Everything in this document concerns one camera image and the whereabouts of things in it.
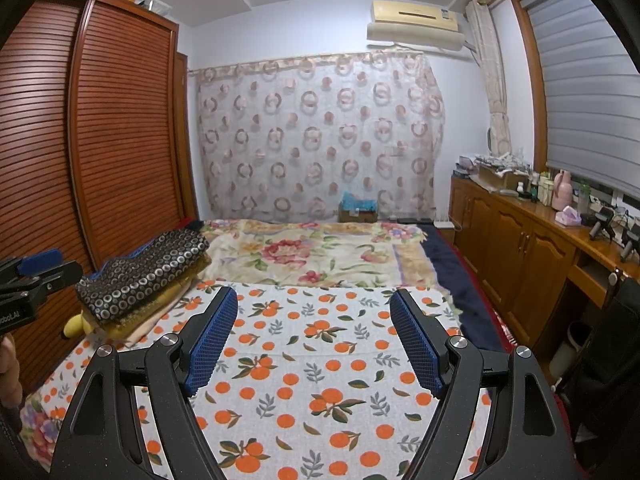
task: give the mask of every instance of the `pink thermos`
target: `pink thermos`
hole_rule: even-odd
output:
[[[554,179],[554,197],[551,207],[556,211],[562,211],[574,202],[574,189],[571,187],[571,173],[561,171]]]

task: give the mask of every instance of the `wooden countertop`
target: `wooden countertop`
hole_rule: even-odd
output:
[[[640,258],[637,253],[633,253],[628,257],[625,263],[620,261],[620,254],[622,254],[622,247],[617,243],[609,243],[608,238],[598,238],[595,241],[589,239],[588,227],[565,227],[562,224],[556,222],[556,211],[550,207],[543,206],[540,203],[531,203],[529,200],[520,200],[517,198],[498,195],[495,193],[489,193],[487,190],[478,186],[471,180],[466,180],[471,186],[475,186],[477,190],[482,190],[488,193],[492,198],[498,202],[507,204],[514,209],[520,211],[529,218],[543,223],[546,227],[550,228],[553,232],[557,233],[561,237],[571,242],[574,246],[581,251],[587,253],[589,256],[600,262],[603,266],[609,270],[614,270],[616,267],[622,269],[628,276],[640,280]]]

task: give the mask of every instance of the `screw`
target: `screw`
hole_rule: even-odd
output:
[[[531,357],[531,350],[526,346],[518,346],[516,348],[516,354],[518,354],[520,357],[526,359],[526,358]]]
[[[461,335],[451,336],[449,342],[451,343],[451,346],[455,348],[466,348],[466,346],[469,344],[469,342]]]
[[[111,345],[102,345],[97,349],[96,353],[100,357],[107,357],[113,351],[113,346]]]
[[[160,338],[160,342],[162,343],[162,345],[164,346],[171,346],[171,345],[175,345],[178,342],[178,335],[174,334],[173,332],[170,332],[169,334],[164,334],[161,338]]]

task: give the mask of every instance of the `trash can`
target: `trash can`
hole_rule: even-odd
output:
[[[566,337],[549,363],[549,373],[558,380],[574,363],[580,350],[591,335],[591,328],[582,321],[573,321],[566,330]]]

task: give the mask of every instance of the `cabinet handle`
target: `cabinet handle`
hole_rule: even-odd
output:
[[[522,250],[522,239],[524,238],[525,232],[520,233],[520,238],[518,238],[518,252]]]

